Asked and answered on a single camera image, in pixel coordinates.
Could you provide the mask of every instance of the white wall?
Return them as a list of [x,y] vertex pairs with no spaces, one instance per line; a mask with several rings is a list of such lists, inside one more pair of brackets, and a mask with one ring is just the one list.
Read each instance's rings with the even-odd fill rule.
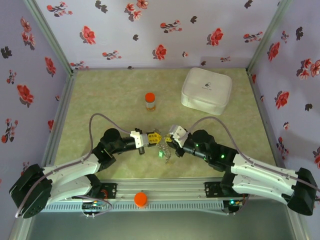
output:
[[[262,58],[254,66],[254,88],[263,96],[260,107],[268,114],[268,123],[278,144],[278,160],[287,168],[309,169],[320,184],[320,1],[293,1],[269,41]],[[297,36],[302,27],[303,36]],[[284,34],[289,35],[286,42]],[[274,57],[269,59],[269,47],[279,43]],[[302,63],[305,77],[300,74]],[[282,91],[284,98],[277,95]],[[315,204],[313,216],[305,217],[313,239],[319,239],[320,202]]]
[[[90,68],[172,68],[197,67],[206,61],[205,67],[239,68],[248,66],[261,37],[245,42],[244,35],[263,35],[279,0],[254,0],[248,8],[247,0],[150,0],[146,9],[139,8],[137,0],[101,0],[99,5],[107,6],[105,13],[94,0],[67,0],[67,6],[60,6],[59,0],[36,2],[70,63],[83,61]],[[130,14],[125,12],[128,3],[141,11],[138,20],[130,21]],[[191,23],[193,16],[196,22]],[[173,24],[175,20],[180,21],[176,30],[164,33],[161,24]],[[94,32],[95,44],[83,43],[80,33],[84,26]],[[218,46],[207,45],[208,35],[218,28],[223,33]],[[163,60],[153,56],[159,45],[166,48]],[[114,50],[121,58],[103,57],[104,52]],[[230,61],[221,62],[228,57]]]

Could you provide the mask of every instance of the black joint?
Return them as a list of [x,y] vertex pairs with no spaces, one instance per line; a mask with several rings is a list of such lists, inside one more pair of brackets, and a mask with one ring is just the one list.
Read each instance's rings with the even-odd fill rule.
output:
[[[43,169],[38,164],[29,166],[23,175],[16,181],[9,193],[17,207],[19,207],[30,188],[37,180],[44,176]],[[47,205],[52,189],[52,180],[43,179],[36,185],[22,208],[21,215],[24,219],[38,214]]]
[[[300,168],[297,175],[298,179],[317,187],[316,181],[309,170]],[[294,189],[294,192],[290,196],[287,206],[299,214],[311,216],[314,210],[317,190],[299,181],[296,182],[292,189]]]
[[178,148],[175,150],[175,155],[176,155],[178,158],[183,157],[184,154],[185,154],[185,151],[184,151],[183,148],[181,148],[181,147],[178,147]]
[[220,187],[224,194],[229,195],[229,194],[235,193],[235,191],[232,188],[234,186],[233,181],[235,179],[235,176],[236,176],[235,174],[230,172],[226,172],[223,175],[223,178],[220,183]]
[[145,154],[145,148],[144,147],[139,147],[138,151],[139,151],[139,155]]
[[139,128],[135,128],[134,130],[135,130],[137,133],[142,134],[142,130],[140,130]]
[[89,197],[95,197],[100,191],[101,182],[100,182],[99,178],[94,174],[88,174],[88,175],[86,175],[86,177],[89,179],[90,184],[92,186],[92,188],[90,189],[90,191],[86,195]]
[[98,163],[100,164],[98,172],[107,169],[116,162],[115,157],[106,152],[101,142],[92,150],[92,153],[98,158]]

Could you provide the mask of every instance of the orange cap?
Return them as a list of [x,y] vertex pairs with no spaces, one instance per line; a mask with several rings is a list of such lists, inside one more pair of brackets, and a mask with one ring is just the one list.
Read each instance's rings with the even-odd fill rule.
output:
[[147,195],[144,192],[138,192],[135,196],[134,196],[134,203],[139,207],[139,208],[143,208],[146,206],[147,204]]
[[156,100],[156,96],[155,96],[152,92],[148,92],[148,93],[145,95],[145,100],[146,100],[148,103],[153,103],[153,102]]

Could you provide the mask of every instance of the red flower print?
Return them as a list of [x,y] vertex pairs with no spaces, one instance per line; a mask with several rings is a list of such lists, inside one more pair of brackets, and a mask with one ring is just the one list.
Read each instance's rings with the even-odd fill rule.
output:
[[35,36],[32,33],[30,33],[29,42],[32,46],[36,45]]
[[129,12],[133,12],[135,10],[135,6],[133,3],[128,3],[125,7]]
[[165,47],[160,44],[158,47],[155,48],[155,50],[153,50],[153,59],[159,59],[159,60],[164,60],[165,59],[165,55],[167,54],[167,49],[165,49]]
[[284,128],[284,130],[289,129],[289,122],[288,121],[283,124],[283,128]]
[[20,19],[20,23],[26,33],[31,31],[29,22],[26,21],[23,17]]
[[300,78],[307,80],[308,76],[310,76],[309,72],[307,70],[304,70],[301,74],[300,74]]
[[281,39],[284,41],[284,43],[287,43],[287,39],[289,38],[289,35],[286,34],[286,31],[282,31]]
[[320,169],[320,147],[312,153],[314,155],[314,163],[317,165],[318,169]]
[[281,154],[281,158],[283,160],[286,159],[286,156],[289,154],[289,150],[285,148],[285,145],[283,143],[283,139],[282,137],[279,137],[278,138],[278,142],[276,144],[276,147],[278,148],[278,150],[280,151],[280,154]]
[[86,43],[92,45],[92,44],[96,44],[95,42],[95,32],[91,31],[91,29],[88,26],[84,26],[82,29],[82,36],[85,40]]
[[21,35],[22,35],[22,40],[25,42],[28,42],[29,37],[28,37],[27,33],[25,31],[23,31]]
[[304,60],[304,64],[303,64],[303,65],[304,65],[304,67],[305,67],[306,69],[308,69],[311,64],[312,64],[312,62],[311,62],[311,59],[310,59],[310,58]]
[[6,123],[6,130],[5,130],[5,134],[2,135],[1,137],[1,142],[3,142],[4,144],[8,142],[8,140],[10,140],[10,142],[12,142],[15,139],[15,129],[16,126],[18,125],[18,120],[15,120],[15,126],[11,123],[11,118],[7,118],[5,120]]
[[53,77],[54,74],[56,73],[56,67],[54,65],[54,62],[51,60],[50,57],[45,57],[45,64],[46,64],[46,70],[48,71],[49,74]]
[[51,6],[51,5],[48,5],[48,6],[46,6],[46,9],[49,11],[49,12],[51,12],[51,13],[53,13],[53,15],[55,16],[55,17],[61,17],[61,16],[63,16],[63,15],[72,15],[72,11],[66,11],[66,7],[68,7],[67,5],[66,5],[66,3],[65,2],[63,2],[63,1],[61,1],[60,2],[60,5],[58,5],[58,6]]
[[319,75],[319,72],[320,72],[320,60],[316,61],[314,64],[311,65],[310,71],[311,71],[311,76],[312,77]]
[[256,83],[256,77],[257,77],[257,76],[256,76],[255,74],[252,75],[252,82],[253,82],[254,84]]
[[133,18],[134,20],[139,20],[139,18],[142,16],[141,11],[134,11],[133,12]]
[[280,47],[280,42],[277,42],[276,44],[271,44],[269,51],[267,52],[268,59],[270,62],[272,61],[273,58],[275,58],[278,55],[279,47]]
[[263,35],[263,32],[260,31],[258,32],[257,34],[249,34],[249,33],[246,33],[243,38],[245,39],[245,43],[249,43],[249,42],[253,42],[253,41],[261,41],[261,38],[262,38],[262,35]]
[[21,176],[25,173],[25,171],[27,170],[28,167],[29,167],[29,162],[24,161]]
[[27,106],[29,107],[29,105],[34,102],[34,96],[30,94],[29,88],[26,85],[21,84],[18,84],[16,88],[18,89],[20,102],[24,105],[27,104]]
[[179,20],[175,20],[173,23],[168,23],[166,24],[165,22],[161,23],[160,24],[160,28],[164,29],[164,33],[167,34],[167,33],[172,33],[174,31],[178,31],[178,32],[181,32],[182,31],[182,28],[179,27],[178,28],[178,25],[181,24]]
[[49,132],[51,133],[52,127],[54,126],[54,120],[48,121]]
[[122,58],[121,56],[117,56],[118,53],[119,53],[119,52],[118,52],[117,50],[114,50],[114,51],[111,52],[111,53],[103,52],[103,53],[102,53],[102,56],[106,57],[107,60],[121,59],[121,58]]
[[9,78],[6,79],[6,82],[8,84],[10,84],[10,83],[14,84],[15,83],[15,77],[17,76],[17,73],[16,72],[12,73],[11,69],[9,70],[9,73],[10,73],[10,75],[9,75]]
[[278,92],[277,97],[274,98],[275,100],[275,105],[276,108],[279,109],[280,107],[285,106],[288,103],[288,99],[289,99],[289,92],[285,91],[285,92]]
[[222,39],[223,36],[224,34],[221,28],[217,28],[212,34],[208,36],[207,45],[218,46],[219,41]]
[[137,6],[138,6],[138,8],[140,8],[140,9],[147,9],[147,6],[148,6],[148,2],[147,1],[145,1],[145,0],[137,0],[138,2],[137,2]]

